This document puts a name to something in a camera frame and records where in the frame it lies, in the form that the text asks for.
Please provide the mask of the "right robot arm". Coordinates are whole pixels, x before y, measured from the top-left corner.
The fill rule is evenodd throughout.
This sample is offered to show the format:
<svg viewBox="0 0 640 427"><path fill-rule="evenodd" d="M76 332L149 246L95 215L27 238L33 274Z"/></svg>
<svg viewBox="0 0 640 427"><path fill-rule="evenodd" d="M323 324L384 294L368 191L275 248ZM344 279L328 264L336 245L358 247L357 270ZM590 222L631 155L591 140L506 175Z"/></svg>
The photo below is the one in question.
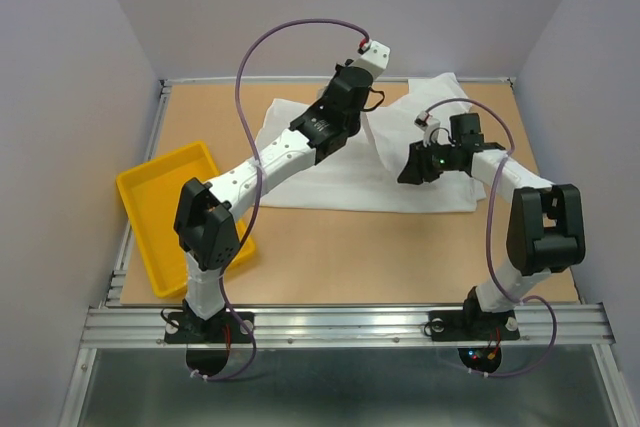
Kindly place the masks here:
<svg viewBox="0 0 640 427"><path fill-rule="evenodd" d="M516 162L510 151L485 140L476 113L454 115L449 139L436 138L441 126L423 112L415 120L422 140L409 147L397 181L421 185L446 172L463 172L510 204L507 260L489 269L490 278L469 292L460 313L463 331L482 337L538 283L584 260L586 243L579 189L555 184Z"/></svg>

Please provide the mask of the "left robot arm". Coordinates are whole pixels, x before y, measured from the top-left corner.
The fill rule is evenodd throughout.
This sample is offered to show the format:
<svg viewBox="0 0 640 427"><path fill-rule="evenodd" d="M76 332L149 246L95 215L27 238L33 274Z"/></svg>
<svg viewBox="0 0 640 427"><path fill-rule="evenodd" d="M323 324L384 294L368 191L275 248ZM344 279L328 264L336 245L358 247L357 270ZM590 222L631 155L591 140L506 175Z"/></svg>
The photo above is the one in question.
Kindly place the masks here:
<svg viewBox="0 0 640 427"><path fill-rule="evenodd" d="M264 195L359 132L371 87L385 70L360 60L339 67L320 97L252 158L206 182L192 178L183 185L174 231L187 259L187 326L199 340L222 331L226 301L220 281L241 249L236 222L248 209L257 210Z"/></svg>

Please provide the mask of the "white long sleeve shirt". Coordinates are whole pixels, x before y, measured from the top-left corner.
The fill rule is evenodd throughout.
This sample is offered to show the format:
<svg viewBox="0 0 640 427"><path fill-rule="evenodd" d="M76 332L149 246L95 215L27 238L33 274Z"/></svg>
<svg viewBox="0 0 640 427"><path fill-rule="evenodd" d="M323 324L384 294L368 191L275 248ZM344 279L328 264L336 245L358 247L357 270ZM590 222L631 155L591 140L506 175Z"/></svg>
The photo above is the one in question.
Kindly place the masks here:
<svg viewBox="0 0 640 427"><path fill-rule="evenodd" d="M482 184L463 172L432 183L406 185L397 177L409 145L423 139L416 117L427 107L466 93L449 72L409 82L409 93L369 113L361 131L319 165L287 179L263 196L263 206L393 213L474 212L486 197Z"/></svg>

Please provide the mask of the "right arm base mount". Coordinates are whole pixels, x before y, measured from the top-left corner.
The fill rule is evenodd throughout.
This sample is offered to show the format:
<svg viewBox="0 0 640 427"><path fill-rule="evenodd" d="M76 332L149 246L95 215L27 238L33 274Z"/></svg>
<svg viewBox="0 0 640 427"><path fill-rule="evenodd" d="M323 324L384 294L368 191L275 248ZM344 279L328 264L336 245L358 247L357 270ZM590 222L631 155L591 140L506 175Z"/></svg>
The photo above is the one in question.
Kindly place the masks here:
<svg viewBox="0 0 640 427"><path fill-rule="evenodd" d="M463 365L472 371L493 374L502 361L502 343L520 339L513 311L467 314L462 310L430 312L423 327L434 342L457 342Z"/></svg>

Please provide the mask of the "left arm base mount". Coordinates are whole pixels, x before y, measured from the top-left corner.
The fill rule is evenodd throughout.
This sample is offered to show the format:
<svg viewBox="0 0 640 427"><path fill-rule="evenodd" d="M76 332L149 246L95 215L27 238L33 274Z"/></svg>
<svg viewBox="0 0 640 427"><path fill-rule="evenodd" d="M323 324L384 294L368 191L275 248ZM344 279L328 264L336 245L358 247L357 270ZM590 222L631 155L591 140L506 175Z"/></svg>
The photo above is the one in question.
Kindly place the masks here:
<svg viewBox="0 0 640 427"><path fill-rule="evenodd" d="M162 309L163 342L186 348L185 363L192 378L205 382L236 379L248 370L257 354L252 337L255 315L240 312L238 316L240 322L223 310L202 321L184 310Z"/></svg>

